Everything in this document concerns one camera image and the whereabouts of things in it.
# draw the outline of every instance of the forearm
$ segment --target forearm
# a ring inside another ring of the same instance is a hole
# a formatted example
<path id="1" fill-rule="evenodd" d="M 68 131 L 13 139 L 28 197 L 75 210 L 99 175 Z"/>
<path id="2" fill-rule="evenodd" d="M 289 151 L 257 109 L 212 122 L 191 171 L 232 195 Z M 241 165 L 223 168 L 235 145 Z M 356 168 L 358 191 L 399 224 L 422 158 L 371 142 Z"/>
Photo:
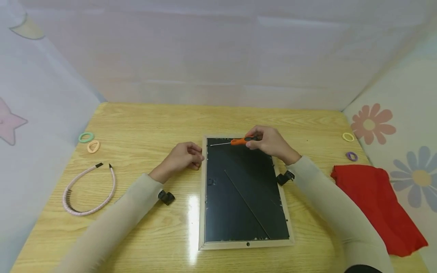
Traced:
<path id="1" fill-rule="evenodd" d="M 372 266 L 383 273 L 393 272 L 385 244 L 359 207 L 308 158 L 303 156 L 287 166 L 294 183 L 340 238 L 347 267 Z"/>
<path id="2" fill-rule="evenodd" d="M 127 192 L 88 227 L 55 272 L 96 272 L 125 236 L 158 201 L 163 185 L 141 175 Z"/>

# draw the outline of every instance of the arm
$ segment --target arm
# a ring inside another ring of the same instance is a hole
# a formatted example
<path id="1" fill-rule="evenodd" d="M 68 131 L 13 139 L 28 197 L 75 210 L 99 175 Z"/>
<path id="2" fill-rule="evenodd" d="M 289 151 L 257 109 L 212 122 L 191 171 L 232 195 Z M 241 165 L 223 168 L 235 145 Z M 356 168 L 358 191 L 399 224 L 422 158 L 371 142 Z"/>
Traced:
<path id="1" fill-rule="evenodd" d="M 158 201 L 163 184 L 186 167 L 198 170 L 204 157 L 192 142 L 179 143 L 149 175 L 142 174 L 126 193 L 88 227 L 54 272 L 96 272 L 117 245 Z"/>
<path id="2" fill-rule="evenodd" d="M 294 173 L 294 183 L 339 237 L 347 268 L 361 264 L 393 272 L 385 244 L 364 213 L 311 159 L 292 149 L 274 128 L 255 126 L 247 135 L 262 136 L 247 147 L 278 157 Z"/>

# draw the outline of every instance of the wooden table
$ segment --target wooden table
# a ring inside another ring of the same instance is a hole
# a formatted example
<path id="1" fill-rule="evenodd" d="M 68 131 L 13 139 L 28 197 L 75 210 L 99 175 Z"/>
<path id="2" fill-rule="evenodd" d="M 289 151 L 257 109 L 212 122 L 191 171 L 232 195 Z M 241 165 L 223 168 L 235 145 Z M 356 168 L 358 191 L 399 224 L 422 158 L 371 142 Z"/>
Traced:
<path id="1" fill-rule="evenodd" d="M 176 143 L 201 145 L 204 135 L 243 135 L 255 124 L 278 128 L 292 147 L 312 158 L 327 176 L 333 165 L 351 164 L 345 156 L 348 151 L 358 154 L 358 164 L 369 163 L 357 141 L 341 138 L 343 132 L 352 131 L 337 111 L 103 103 L 86 130 L 101 142 L 100 150 L 89 154 L 86 144 L 77 145 L 12 272 L 49 272 L 99 216 L 101 211 L 76 217 L 62 207 L 65 187 L 83 170 L 105 164 L 76 183 L 75 207 L 95 207 L 109 194 L 108 163 L 118 181 L 113 204 Z M 168 181 L 165 189 L 176 201 L 170 206 L 159 202 L 121 243 L 102 272 L 341 271 L 343 252 L 338 240 L 290 182 L 284 189 L 295 246 L 198 251 L 200 177 L 200 171 L 187 170 Z M 406 258 L 392 257 L 392 263 L 396 272 L 427 272 L 417 252 Z"/>

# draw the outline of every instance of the screwdriver shaft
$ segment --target screwdriver shaft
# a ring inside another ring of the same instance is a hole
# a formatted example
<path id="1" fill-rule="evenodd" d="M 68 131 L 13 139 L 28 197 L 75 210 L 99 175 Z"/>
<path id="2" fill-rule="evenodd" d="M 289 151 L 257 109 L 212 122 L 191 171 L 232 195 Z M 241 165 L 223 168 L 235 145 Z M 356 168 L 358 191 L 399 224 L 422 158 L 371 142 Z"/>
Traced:
<path id="1" fill-rule="evenodd" d="M 231 144 L 231 143 L 230 143 L 230 142 L 227 142 L 227 143 L 213 144 L 213 145 L 210 145 L 210 147 L 211 147 L 211 146 L 217 146 L 217 145 L 223 145 L 223 144 Z"/>

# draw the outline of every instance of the fingers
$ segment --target fingers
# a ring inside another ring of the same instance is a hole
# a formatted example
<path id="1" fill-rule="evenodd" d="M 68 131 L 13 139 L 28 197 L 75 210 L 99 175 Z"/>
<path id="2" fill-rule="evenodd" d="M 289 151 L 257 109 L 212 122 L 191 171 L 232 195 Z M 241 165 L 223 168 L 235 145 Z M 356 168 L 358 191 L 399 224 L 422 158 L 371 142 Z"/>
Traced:
<path id="1" fill-rule="evenodd" d="M 202 152 L 202 148 L 194 142 L 184 142 L 183 144 L 187 147 L 187 149 L 193 149 L 195 151 Z"/>
<path id="2" fill-rule="evenodd" d="M 246 147 L 251 150 L 259 149 L 261 147 L 262 141 L 251 140 L 246 143 Z"/>
<path id="3" fill-rule="evenodd" d="M 196 163 L 200 164 L 205 159 L 205 157 L 203 155 L 191 155 L 191 154 L 189 154 L 187 156 L 189 157 L 190 161 L 194 164 L 196 164 Z"/>
<path id="4" fill-rule="evenodd" d="M 191 155 L 200 155 L 200 156 L 202 155 L 201 152 L 196 151 L 196 150 L 194 150 L 194 149 L 192 149 L 192 148 L 187 148 L 187 151 L 188 151 L 188 153 L 191 154 Z"/>
<path id="5" fill-rule="evenodd" d="M 188 166 L 187 166 L 187 168 L 189 168 L 189 169 L 193 169 L 193 170 L 198 170 L 199 169 L 199 167 L 200 167 L 200 164 L 199 163 L 190 163 Z"/>
<path id="6" fill-rule="evenodd" d="M 256 135 L 257 133 L 262 135 L 262 134 L 264 133 L 264 130 L 265 130 L 266 128 L 267 128 L 266 126 L 260 126 L 260 125 L 257 125 L 257 126 L 255 126 L 255 127 L 253 127 L 252 129 L 250 129 L 250 130 L 246 133 L 245 136 Z"/>

